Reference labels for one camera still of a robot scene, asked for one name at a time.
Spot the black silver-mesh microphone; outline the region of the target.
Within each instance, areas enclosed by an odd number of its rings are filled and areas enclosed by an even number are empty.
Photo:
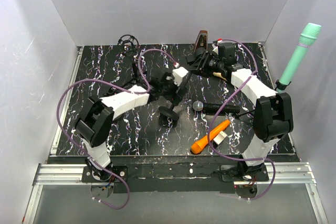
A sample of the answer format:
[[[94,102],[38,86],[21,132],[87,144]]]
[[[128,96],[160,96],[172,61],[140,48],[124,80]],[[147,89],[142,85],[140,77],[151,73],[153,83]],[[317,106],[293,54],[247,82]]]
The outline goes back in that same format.
[[[216,112],[221,108],[221,104],[216,103],[203,103],[201,101],[195,101],[192,104],[192,108],[196,112],[203,112],[204,114],[211,114],[215,115]],[[226,105],[220,111],[220,115],[231,113],[231,114],[238,114],[240,112],[240,107],[237,105]]]

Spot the orange microphone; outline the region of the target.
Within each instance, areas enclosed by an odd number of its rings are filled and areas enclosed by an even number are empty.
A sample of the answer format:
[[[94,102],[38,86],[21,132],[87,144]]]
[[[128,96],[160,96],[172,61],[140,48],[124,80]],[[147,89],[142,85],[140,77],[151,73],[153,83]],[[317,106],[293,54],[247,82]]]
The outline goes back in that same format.
[[[221,124],[219,124],[217,127],[215,127],[213,130],[210,131],[209,136],[205,135],[203,138],[200,140],[196,141],[192,146],[191,146],[191,152],[193,154],[200,154],[203,149],[208,145],[208,141],[212,141],[213,138],[220,132],[220,131],[225,131],[230,125],[229,120],[223,121]]]

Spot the short round-base mic stand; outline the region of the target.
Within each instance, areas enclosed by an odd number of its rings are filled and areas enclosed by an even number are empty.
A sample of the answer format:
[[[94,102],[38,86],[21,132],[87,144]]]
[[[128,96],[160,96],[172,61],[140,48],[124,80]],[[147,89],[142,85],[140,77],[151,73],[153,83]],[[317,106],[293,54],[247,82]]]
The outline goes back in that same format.
[[[115,94],[115,89],[114,88],[110,88],[106,93],[104,93],[103,95],[102,95],[102,97],[104,98],[104,97],[109,97],[109,96],[112,96],[112,95],[114,95]]]

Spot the tripod shock-mount mic stand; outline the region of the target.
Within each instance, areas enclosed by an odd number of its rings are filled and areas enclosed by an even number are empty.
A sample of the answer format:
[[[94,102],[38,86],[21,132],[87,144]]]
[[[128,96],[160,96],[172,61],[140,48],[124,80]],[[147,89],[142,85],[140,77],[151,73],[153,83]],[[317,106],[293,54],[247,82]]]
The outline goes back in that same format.
[[[131,85],[138,85],[144,88],[145,91],[149,91],[149,84],[144,80],[146,72],[139,70],[140,43],[138,39],[134,35],[124,34],[118,39],[118,45],[123,48],[121,53],[123,56],[133,57],[131,62],[131,79],[126,81],[121,88],[126,90],[126,88],[131,87]]]

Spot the cream microphone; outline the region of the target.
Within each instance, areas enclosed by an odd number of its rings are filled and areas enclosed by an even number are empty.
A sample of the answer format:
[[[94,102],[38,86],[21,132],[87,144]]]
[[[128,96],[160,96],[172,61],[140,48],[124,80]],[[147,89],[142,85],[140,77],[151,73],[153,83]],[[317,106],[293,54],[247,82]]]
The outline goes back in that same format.
[[[218,77],[223,79],[224,81],[227,81],[225,76],[222,76],[222,74],[220,72],[213,72],[213,76]]]

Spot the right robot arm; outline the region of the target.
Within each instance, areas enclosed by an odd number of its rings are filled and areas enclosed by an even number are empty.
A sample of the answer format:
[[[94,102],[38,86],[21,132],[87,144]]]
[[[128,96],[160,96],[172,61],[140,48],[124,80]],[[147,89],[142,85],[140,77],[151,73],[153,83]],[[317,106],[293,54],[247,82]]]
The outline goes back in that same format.
[[[241,91],[254,105],[254,136],[242,153],[232,176],[251,180],[261,172],[264,160],[273,146],[293,130],[292,104],[289,94],[264,85],[250,69],[237,62],[235,46],[229,42],[212,51],[197,48],[187,57],[190,70],[196,75],[214,75]]]

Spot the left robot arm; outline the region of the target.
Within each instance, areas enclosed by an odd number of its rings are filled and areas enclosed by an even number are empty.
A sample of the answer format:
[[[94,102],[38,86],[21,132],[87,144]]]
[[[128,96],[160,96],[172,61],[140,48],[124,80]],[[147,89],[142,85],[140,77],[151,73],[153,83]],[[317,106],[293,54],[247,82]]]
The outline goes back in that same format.
[[[89,158],[86,164],[95,179],[106,182],[112,175],[113,165],[106,144],[112,123],[126,112],[156,101],[159,97],[171,103],[168,108],[158,108],[161,118],[178,121],[179,115],[173,109],[183,100],[191,75],[191,72],[179,67],[165,72],[160,79],[151,78],[149,92],[146,91],[145,82],[137,77],[125,83],[130,86],[129,89],[107,94],[103,98],[87,99],[76,119],[75,129],[87,148]]]

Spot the round-base stand for cream mic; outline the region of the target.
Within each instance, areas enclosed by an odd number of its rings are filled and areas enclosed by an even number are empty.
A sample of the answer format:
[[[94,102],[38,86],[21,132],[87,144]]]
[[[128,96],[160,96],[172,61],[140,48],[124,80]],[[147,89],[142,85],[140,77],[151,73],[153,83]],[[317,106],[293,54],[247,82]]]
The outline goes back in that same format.
[[[179,115],[176,112],[174,112],[174,108],[176,107],[174,99],[171,99],[170,102],[171,102],[171,105],[170,105],[169,108],[164,107],[164,106],[160,106],[158,108],[158,111],[161,115],[163,115],[167,118],[170,118],[173,121],[178,121],[179,120]]]

